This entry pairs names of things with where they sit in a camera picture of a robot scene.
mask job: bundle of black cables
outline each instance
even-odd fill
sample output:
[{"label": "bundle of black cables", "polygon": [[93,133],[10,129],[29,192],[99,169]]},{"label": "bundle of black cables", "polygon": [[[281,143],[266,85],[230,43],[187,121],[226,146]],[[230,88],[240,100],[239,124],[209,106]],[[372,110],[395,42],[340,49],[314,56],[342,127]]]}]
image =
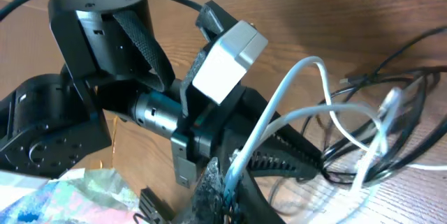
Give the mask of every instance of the bundle of black cables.
[{"label": "bundle of black cables", "polygon": [[[350,79],[354,85],[341,89],[331,94],[332,97],[339,96],[341,94],[347,94],[344,102],[349,101],[353,95],[359,90],[376,84],[383,84],[389,82],[402,82],[404,87],[410,85],[417,85],[418,89],[415,96],[405,102],[404,110],[396,120],[390,133],[397,134],[397,140],[391,146],[390,150],[380,160],[373,165],[364,181],[364,186],[371,186],[382,182],[383,180],[396,175],[406,165],[414,162],[417,158],[422,156],[428,149],[433,147],[446,133],[447,133],[447,117],[444,117],[438,126],[412,151],[398,158],[397,155],[402,152],[403,147],[409,141],[410,135],[414,131],[415,127],[420,123],[420,116],[422,114],[424,103],[427,95],[433,91],[438,85],[441,78],[441,73],[447,72],[447,66],[435,66],[435,67],[420,67],[410,70],[404,70],[400,73],[382,73],[379,71],[392,59],[401,55],[403,51],[410,48],[417,42],[427,38],[429,36],[443,33],[447,30],[447,27],[440,27],[437,29],[431,29],[421,34],[417,38],[414,38],[402,49],[398,50],[393,55],[389,56],[380,66],[373,71],[370,75],[363,75],[361,78]],[[312,117],[308,117],[302,127],[302,134],[305,133],[307,126],[309,125]],[[357,130],[353,131],[352,136],[358,136],[363,133],[368,127],[372,125],[372,121],[368,121],[363,124]],[[350,172],[334,172],[328,168],[339,158],[351,153],[358,149],[354,144],[351,144],[348,139],[343,138],[332,146],[328,147],[328,141],[333,129],[333,122],[330,122],[325,130],[323,157],[321,163],[321,174],[334,185],[348,186],[353,182],[355,173]],[[362,140],[362,143],[369,144],[373,140],[374,136],[367,137]]]}]

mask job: black strap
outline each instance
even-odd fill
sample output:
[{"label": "black strap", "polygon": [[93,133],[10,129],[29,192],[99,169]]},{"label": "black strap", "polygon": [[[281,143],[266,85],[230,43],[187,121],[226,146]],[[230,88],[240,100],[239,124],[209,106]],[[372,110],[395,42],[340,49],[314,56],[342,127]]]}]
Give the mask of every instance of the black strap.
[{"label": "black strap", "polygon": [[155,70],[155,74],[148,71],[137,77],[137,80],[160,92],[168,89],[175,79],[175,74],[159,43],[132,10],[120,11],[113,17],[138,48],[146,62]]}]

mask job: wooden surface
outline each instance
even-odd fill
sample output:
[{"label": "wooden surface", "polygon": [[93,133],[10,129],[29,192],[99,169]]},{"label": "wooden surface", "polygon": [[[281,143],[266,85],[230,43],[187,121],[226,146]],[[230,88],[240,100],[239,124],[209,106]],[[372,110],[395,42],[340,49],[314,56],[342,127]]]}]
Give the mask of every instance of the wooden surface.
[{"label": "wooden surface", "polygon": [[[0,24],[1,96],[26,78],[57,72],[62,65],[48,30],[46,1],[31,1]],[[330,87],[335,90],[341,87],[338,81],[347,73],[371,71],[410,38],[426,29],[447,24],[447,0],[214,1],[237,19],[254,23],[269,40],[264,53],[242,81],[265,98],[271,97],[289,68],[304,57],[318,55],[323,58],[330,74]],[[177,77],[183,78],[200,47],[205,45],[194,26],[197,12],[169,0],[149,0],[149,7],[156,39],[172,61]],[[446,39],[445,35],[439,35],[412,47],[391,62],[388,70],[447,64]],[[356,100],[377,103],[389,88],[366,90]],[[445,88],[443,82],[428,100],[423,123],[413,134],[409,146],[426,135],[447,112]],[[318,69],[307,68],[293,83],[278,110],[285,113],[313,105],[322,96]],[[342,119],[351,128],[360,123],[360,118],[354,114],[343,114]],[[297,121],[293,125],[299,128],[301,124],[302,121]],[[321,147],[323,131],[316,124],[311,125],[306,137]],[[445,140],[420,162],[447,164]],[[113,165],[135,192],[149,186],[174,210],[181,209],[192,193],[175,183],[169,141],[133,124],[118,121]],[[275,179],[258,180],[264,193]],[[378,195],[356,216],[356,223],[445,223],[446,180],[447,172],[405,170],[382,185]],[[314,208],[307,205],[318,202],[331,188],[319,178],[304,186],[288,182],[280,191],[275,206],[284,211],[298,208],[306,214]],[[342,214],[340,207],[348,205],[343,194],[343,191],[338,192],[338,196],[329,201],[316,223],[333,223],[341,218],[337,216]]]}]

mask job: silver cylinder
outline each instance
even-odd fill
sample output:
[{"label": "silver cylinder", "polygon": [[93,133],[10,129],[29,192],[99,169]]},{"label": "silver cylinder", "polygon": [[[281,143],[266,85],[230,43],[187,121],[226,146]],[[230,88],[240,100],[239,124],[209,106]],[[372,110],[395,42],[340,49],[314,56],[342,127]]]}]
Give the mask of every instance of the silver cylinder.
[{"label": "silver cylinder", "polygon": [[182,106],[157,91],[151,91],[138,97],[134,115],[139,126],[169,139],[177,129]]}]

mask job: robotic arm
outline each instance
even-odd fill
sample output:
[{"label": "robotic arm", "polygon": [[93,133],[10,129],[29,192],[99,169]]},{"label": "robotic arm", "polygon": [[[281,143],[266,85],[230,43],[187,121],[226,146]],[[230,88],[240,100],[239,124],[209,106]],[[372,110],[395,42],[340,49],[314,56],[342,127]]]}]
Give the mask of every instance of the robotic arm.
[{"label": "robotic arm", "polygon": [[148,217],[222,223],[227,215],[232,223],[283,223],[254,177],[307,181],[321,166],[321,152],[290,126],[252,155],[232,205],[221,200],[233,152],[267,105],[240,84],[267,45],[255,28],[213,1],[199,6],[196,26],[208,43],[179,80],[154,38],[147,0],[50,0],[48,7],[66,64],[60,75],[30,78],[0,102],[2,170],[60,177],[111,145],[108,110],[171,141],[178,184],[200,179],[191,205],[175,220],[161,216],[154,197],[141,199]]}]

